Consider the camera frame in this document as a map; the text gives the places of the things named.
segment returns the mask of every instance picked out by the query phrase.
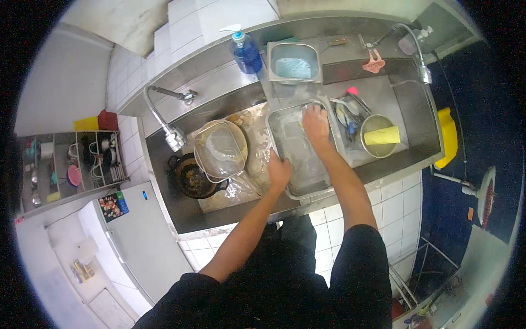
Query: yellow container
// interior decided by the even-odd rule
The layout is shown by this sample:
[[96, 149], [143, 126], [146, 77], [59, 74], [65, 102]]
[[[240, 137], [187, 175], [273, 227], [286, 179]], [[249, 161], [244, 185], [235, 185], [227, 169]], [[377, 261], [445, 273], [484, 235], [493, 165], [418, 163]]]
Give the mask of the yellow container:
[[73, 131], [81, 132], [86, 130], [98, 130], [98, 116], [75, 121]]
[[457, 155], [459, 144], [457, 140], [457, 126], [451, 117], [451, 109], [449, 107], [438, 111], [438, 120], [440, 121], [446, 156], [434, 164], [439, 169], [442, 169]]
[[400, 142], [400, 132], [397, 126], [378, 129], [363, 134], [366, 145], [394, 144]]

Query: refrigerator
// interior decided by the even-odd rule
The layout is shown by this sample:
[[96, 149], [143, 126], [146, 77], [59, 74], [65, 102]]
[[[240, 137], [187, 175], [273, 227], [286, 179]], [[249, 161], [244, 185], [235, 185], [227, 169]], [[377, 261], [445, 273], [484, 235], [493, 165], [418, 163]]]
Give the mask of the refrigerator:
[[139, 316], [192, 272], [150, 182], [92, 200], [78, 217], [97, 244], [94, 256]]

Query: stainless steel tray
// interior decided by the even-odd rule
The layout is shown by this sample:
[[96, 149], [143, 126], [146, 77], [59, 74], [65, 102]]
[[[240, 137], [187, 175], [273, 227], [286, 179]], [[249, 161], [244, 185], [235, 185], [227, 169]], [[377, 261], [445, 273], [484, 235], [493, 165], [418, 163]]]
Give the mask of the stainless steel tray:
[[334, 191], [321, 159], [303, 131], [302, 111], [311, 103], [317, 103], [322, 108], [329, 109], [329, 139], [338, 153], [345, 154], [339, 131], [334, 129], [336, 119], [327, 102], [320, 99], [310, 99], [300, 104], [275, 110], [267, 115], [267, 129], [272, 140], [274, 151], [280, 158], [289, 158], [292, 165], [292, 176], [286, 188], [287, 195], [293, 200], [301, 200]]

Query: blue dish soap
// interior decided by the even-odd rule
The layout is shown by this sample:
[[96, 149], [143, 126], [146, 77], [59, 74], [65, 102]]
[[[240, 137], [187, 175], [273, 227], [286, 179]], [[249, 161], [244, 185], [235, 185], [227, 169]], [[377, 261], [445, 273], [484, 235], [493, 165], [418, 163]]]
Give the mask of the blue dish soap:
[[241, 32], [241, 24], [223, 27], [219, 31], [233, 32], [230, 51], [242, 72], [253, 74], [261, 70], [263, 63], [261, 62], [261, 56], [259, 56], [259, 49], [254, 43], [254, 39]]

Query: pot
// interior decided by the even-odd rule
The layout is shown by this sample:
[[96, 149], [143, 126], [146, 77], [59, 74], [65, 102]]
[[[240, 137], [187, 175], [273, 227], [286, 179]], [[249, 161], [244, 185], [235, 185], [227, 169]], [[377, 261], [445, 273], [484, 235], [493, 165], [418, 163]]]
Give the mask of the pot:
[[212, 183], [199, 168], [193, 153], [182, 157], [172, 155], [168, 160], [168, 179], [170, 187], [175, 187], [181, 193], [192, 199], [206, 199], [219, 191], [226, 190], [229, 180]]

